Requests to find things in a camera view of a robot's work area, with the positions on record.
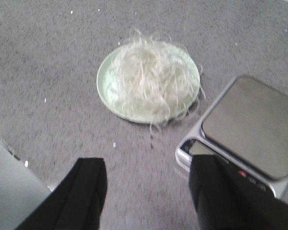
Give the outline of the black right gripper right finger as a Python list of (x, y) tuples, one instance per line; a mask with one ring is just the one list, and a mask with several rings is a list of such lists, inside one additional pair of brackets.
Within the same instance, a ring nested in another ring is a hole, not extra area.
[(189, 187), (202, 230), (288, 230), (288, 204), (214, 155), (194, 155)]

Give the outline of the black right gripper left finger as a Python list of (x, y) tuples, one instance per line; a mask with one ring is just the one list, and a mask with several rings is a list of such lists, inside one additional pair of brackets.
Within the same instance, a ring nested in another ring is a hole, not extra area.
[(97, 230), (108, 188), (102, 158), (79, 158), (19, 230)]

